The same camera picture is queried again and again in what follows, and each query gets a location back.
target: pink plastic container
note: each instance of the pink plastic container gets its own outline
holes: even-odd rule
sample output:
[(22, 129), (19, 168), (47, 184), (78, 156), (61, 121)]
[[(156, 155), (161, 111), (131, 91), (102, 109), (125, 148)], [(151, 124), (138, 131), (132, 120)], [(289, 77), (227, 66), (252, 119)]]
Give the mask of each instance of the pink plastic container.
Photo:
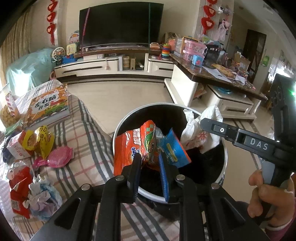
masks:
[(207, 47), (203, 43), (198, 43), (192, 40), (185, 40), (185, 51), (191, 55), (203, 56)]
[(183, 59), (185, 59), (186, 61), (192, 62), (193, 54), (190, 54), (186, 50), (183, 50)]

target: purple sleeve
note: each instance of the purple sleeve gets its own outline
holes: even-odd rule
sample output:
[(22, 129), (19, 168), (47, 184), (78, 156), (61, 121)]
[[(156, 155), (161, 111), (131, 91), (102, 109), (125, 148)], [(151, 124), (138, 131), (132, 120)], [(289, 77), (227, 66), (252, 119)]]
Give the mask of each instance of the purple sleeve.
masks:
[(296, 202), (295, 202), (294, 217), (292, 221), (285, 228), (279, 231), (271, 231), (271, 230), (265, 229), (265, 232), (271, 241), (280, 241), (282, 237), (285, 235), (285, 233), (288, 231), (288, 229), (291, 227), (291, 225), (295, 222), (295, 220), (296, 220)]

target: metal bolt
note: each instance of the metal bolt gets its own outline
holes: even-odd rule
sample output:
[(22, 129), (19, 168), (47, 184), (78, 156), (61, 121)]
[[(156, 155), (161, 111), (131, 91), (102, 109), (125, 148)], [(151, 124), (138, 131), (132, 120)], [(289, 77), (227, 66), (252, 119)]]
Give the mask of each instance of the metal bolt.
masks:
[(211, 184), (211, 188), (213, 188), (213, 189), (219, 189), (220, 188), (220, 185), (218, 183), (212, 183)]
[(86, 191), (86, 190), (89, 190), (90, 187), (91, 187), (91, 185), (89, 185), (89, 184), (83, 184), (82, 187), (81, 187), (81, 189), (82, 189), (83, 191)]
[(182, 175), (182, 174), (179, 174), (176, 176), (176, 179), (179, 180), (179, 181), (183, 181), (185, 179), (185, 176)]
[(123, 175), (118, 175), (118, 176), (115, 177), (115, 179), (117, 181), (122, 181), (124, 179), (124, 176)]

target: tv screen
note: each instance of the tv screen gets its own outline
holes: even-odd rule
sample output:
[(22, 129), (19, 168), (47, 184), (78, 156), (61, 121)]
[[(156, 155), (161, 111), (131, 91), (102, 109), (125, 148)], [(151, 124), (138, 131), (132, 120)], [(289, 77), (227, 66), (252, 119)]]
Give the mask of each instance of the tv screen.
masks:
[[(80, 45), (88, 9), (80, 10)], [(163, 4), (118, 2), (90, 8), (83, 46), (158, 42)]]

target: trash can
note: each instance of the trash can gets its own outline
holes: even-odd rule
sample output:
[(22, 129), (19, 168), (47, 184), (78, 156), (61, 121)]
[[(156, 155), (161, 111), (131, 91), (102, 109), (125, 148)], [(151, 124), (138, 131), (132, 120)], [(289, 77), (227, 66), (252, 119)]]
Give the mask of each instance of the trash can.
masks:
[[(200, 113), (197, 111), (172, 103), (155, 103), (144, 105), (132, 112), (128, 113), (118, 124), (113, 136), (113, 153), (115, 150), (115, 137), (123, 134), (128, 130), (139, 128), (144, 122), (152, 120), (157, 127), (159, 127), (164, 135), (167, 135), (171, 128), (176, 136), (180, 139), (183, 130), (186, 127), (187, 120), (183, 112), (184, 109), (192, 110), (194, 118), (198, 117)], [(227, 150), (224, 140), (212, 150), (201, 154), (197, 148), (187, 150), (188, 156), (191, 160), (198, 159), (194, 167), (179, 168), (179, 172), (189, 178), (195, 183), (208, 185), (216, 182), (223, 184), (224, 174), (227, 166)], [(157, 187), (155, 182), (150, 182), (145, 185), (141, 179), (145, 176), (151, 177), (152, 180), (159, 182)], [(160, 174), (157, 171), (145, 168), (141, 170), (140, 185), (138, 190), (138, 197), (143, 200), (148, 206), (162, 214), (163, 216), (177, 220), (179, 204), (168, 204), (162, 196), (162, 187), (160, 182)]]

